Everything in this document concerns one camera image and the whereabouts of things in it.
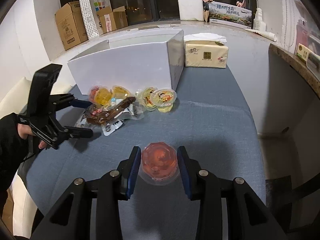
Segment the person left hand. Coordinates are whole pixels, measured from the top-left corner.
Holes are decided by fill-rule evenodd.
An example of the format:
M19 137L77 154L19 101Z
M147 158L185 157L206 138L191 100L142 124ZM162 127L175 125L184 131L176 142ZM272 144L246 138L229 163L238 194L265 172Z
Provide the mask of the person left hand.
M24 140L27 139L29 135L34 135L31 130L31 127L28 125L18 124L17 131L19 136ZM39 149L44 149L46 147L47 147L47 143L41 140L39 143Z

